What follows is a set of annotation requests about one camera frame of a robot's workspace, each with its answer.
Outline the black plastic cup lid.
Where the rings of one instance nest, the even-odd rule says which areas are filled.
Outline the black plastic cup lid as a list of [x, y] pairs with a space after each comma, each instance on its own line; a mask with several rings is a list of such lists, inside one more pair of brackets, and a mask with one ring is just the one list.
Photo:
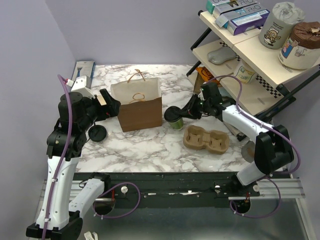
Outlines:
[[165, 112], [164, 112], [164, 119], [167, 122], [174, 123], [178, 120], [180, 120], [181, 117], [181, 109], [177, 106], [170, 106]]
[[93, 142], [101, 142], [108, 136], [108, 132], [102, 125], [93, 125], [88, 130], [88, 136]]

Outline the green paper cup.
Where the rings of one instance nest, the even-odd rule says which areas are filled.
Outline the green paper cup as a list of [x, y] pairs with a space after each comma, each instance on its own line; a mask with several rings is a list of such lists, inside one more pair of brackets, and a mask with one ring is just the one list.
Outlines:
[[183, 118], [179, 119], [176, 122], [168, 122], [168, 123], [176, 131], [181, 130], [183, 128], [183, 126], [184, 126]]

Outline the brown cardboard cup carrier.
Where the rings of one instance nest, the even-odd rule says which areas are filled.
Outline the brown cardboard cup carrier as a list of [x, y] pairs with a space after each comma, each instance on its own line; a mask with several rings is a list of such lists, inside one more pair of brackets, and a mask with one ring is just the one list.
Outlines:
[[204, 128], [190, 125], [183, 135], [183, 145], [193, 150], [207, 150], [211, 154], [224, 154], [230, 145], [227, 133], [219, 130], [206, 131]]

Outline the brown paper bag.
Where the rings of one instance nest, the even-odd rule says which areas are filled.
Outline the brown paper bag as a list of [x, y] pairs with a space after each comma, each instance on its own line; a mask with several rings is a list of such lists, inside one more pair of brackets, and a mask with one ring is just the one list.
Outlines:
[[117, 118], [124, 133], [162, 125], [160, 79], [135, 71], [128, 80], [110, 86], [112, 97], [121, 103]]

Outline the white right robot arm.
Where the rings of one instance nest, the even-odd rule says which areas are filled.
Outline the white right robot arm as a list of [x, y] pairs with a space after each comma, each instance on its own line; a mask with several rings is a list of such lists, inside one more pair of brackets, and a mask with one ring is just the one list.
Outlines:
[[230, 183], [230, 191], [241, 196], [248, 185], [284, 167], [294, 160], [293, 147], [287, 129], [265, 123], [241, 109], [233, 99], [223, 99], [218, 86], [207, 82], [201, 86], [203, 97], [196, 93], [183, 108], [171, 106], [165, 111], [167, 121], [182, 118], [192, 120], [209, 115], [229, 123], [244, 133], [254, 143], [253, 162], [239, 171]]

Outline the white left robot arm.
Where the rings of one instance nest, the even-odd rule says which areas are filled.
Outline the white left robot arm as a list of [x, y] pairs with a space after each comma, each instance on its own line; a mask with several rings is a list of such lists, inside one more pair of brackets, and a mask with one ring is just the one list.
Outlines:
[[74, 174], [87, 141], [87, 130], [96, 122], [119, 114], [121, 103], [106, 89], [99, 92], [91, 97], [80, 92], [60, 97], [59, 118], [46, 140], [48, 172], [43, 204], [37, 220], [26, 228], [29, 238], [78, 239], [84, 215], [95, 199], [110, 194], [110, 177], [106, 173], [94, 173], [88, 185], [70, 200]]

